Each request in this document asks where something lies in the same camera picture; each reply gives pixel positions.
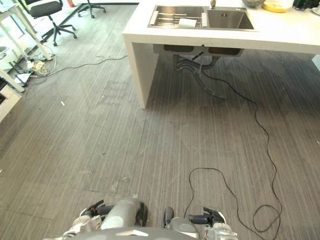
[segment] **white table leg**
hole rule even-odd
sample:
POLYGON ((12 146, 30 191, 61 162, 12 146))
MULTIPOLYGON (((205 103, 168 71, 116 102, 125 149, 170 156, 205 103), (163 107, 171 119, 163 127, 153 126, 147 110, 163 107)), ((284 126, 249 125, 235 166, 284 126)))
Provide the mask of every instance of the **white table leg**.
POLYGON ((320 55, 315 55, 314 58, 312 59, 314 65, 318 68, 320 71, 320 55))
POLYGON ((125 38, 125 47, 130 62, 135 92, 141 108, 145 109, 159 55, 154 53, 153 45, 148 43, 131 42, 125 38))
POLYGON ((26 21, 24 16, 22 15, 22 12, 20 11, 19 7, 16 6, 12 8, 12 12, 20 19, 20 21, 23 23, 23 25, 26 27, 28 33, 31 35, 33 39, 35 39, 36 45, 39 47, 39 49, 42 51, 43 55, 46 57, 46 59, 49 61, 52 59, 51 55, 47 52, 47 50, 44 48, 44 46, 40 43, 40 41, 37 38, 37 35, 34 33, 32 27, 29 25, 29 23, 26 21))
POLYGON ((2 24, 1 21, 0 21, 0 28, 4 31, 4 33, 7 35, 7 37, 14 43, 14 45, 19 50, 19 52, 26 58, 27 54, 25 53, 25 51, 20 47, 20 45, 17 43, 17 41, 11 36, 11 34, 7 31, 7 29, 2 24))
POLYGON ((8 83, 10 83, 15 89, 17 89, 19 92, 25 91, 25 89, 20 86, 18 83, 15 82, 15 80, 4 70, 0 69, 0 76, 4 78, 8 83))

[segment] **stainless steel sink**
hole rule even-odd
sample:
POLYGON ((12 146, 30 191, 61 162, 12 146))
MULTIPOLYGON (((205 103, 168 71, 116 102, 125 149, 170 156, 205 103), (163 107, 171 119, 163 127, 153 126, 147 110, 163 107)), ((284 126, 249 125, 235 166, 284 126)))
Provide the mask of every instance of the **stainless steel sink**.
POLYGON ((243 31, 254 29, 245 8, 216 7, 215 9, 209 9, 207 15, 210 29, 243 31))
POLYGON ((179 27, 180 19, 191 19, 196 20, 195 28, 201 28, 203 12, 202 6, 156 6, 149 26, 153 28, 181 28, 179 27))
POLYGON ((208 29, 253 31, 255 29, 246 8, 206 6, 160 6, 152 13, 150 28, 208 29), (194 27, 179 26, 180 19, 196 20, 194 27))
MULTIPOLYGON (((151 16, 149 28, 165 29, 201 29, 201 30, 229 30, 253 31, 253 24, 246 8, 241 7, 215 7, 209 9, 205 6, 155 6, 151 16), (181 27, 180 19, 196 20, 193 27, 181 27)), ((153 44, 156 54, 166 55, 192 55, 202 52, 212 56, 241 56, 243 49, 213 46, 185 46, 169 44, 153 44)))

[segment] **faucet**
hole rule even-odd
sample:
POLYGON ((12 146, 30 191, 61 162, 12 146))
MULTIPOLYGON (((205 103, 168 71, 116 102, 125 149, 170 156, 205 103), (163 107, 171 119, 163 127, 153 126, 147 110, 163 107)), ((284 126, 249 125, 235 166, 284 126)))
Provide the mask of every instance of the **faucet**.
POLYGON ((216 3, 217 3, 217 0, 210 0, 211 9, 216 8, 216 3))

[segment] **yellow container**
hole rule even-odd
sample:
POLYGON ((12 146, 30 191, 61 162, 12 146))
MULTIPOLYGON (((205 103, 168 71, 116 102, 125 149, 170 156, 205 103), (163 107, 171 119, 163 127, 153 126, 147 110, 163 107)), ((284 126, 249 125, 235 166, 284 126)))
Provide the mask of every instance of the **yellow container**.
POLYGON ((292 6, 292 3, 281 0, 267 0, 263 4, 263 8, 274 13, 285 13, 292 6))

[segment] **office chair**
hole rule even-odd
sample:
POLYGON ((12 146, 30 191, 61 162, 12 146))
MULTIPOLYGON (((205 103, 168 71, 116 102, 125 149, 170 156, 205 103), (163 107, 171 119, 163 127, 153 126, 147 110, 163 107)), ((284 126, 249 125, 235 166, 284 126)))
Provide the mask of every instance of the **office chair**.
POLYGON ((85 6, 78 11, 78 17, 81 17, 80 13, 87 10, 87 9, 90 10, 90 15, 91 15, 92 19, 95 18, 95 16, 92 14, 92 9, 103 9, 103 12, 106 13, 106 10, 104 7, 97 5, 97 4, 92 4, 89 0, 87 0, 87 1, 88 1, 88 3, 86 3, 85 6))
POLYGON ((42 0, 25 0, 25 4, 22 2, 22 0, 18 0, 18 1, 22 5, 24 10, 26 10, 26 12, 30 14, 33 18, 36 19, 36 18, 47 16, 52 22, 53 28, 50 31, 46 32, 44 35, 42 35, 42 39, 44 42, 46 42, 48 38, 51 36, 51 34, 53 34, 53 46, 57 46, 57 43, 56 43, 57 34, 61 35, 61 32, 72 34, 74 39, 77 38, 76 34, 73 31, 69 31, 65 29, 65 28, 71 27, 72 30, 75 31, 76 29, 74 28, 74 26, 72 26, 71 24, 56 25, 56 23, 51 17, 51 14, 55 14, 62 10, 62 6, 63 6, 62 0, 59 0, 59 2, 50 1, 50 2, 39 4, 39 5, 34 5, 30 9, 28 9, 27 6, 25 6, 25 4, 30 5, 36 2, 40 2, 42 0))

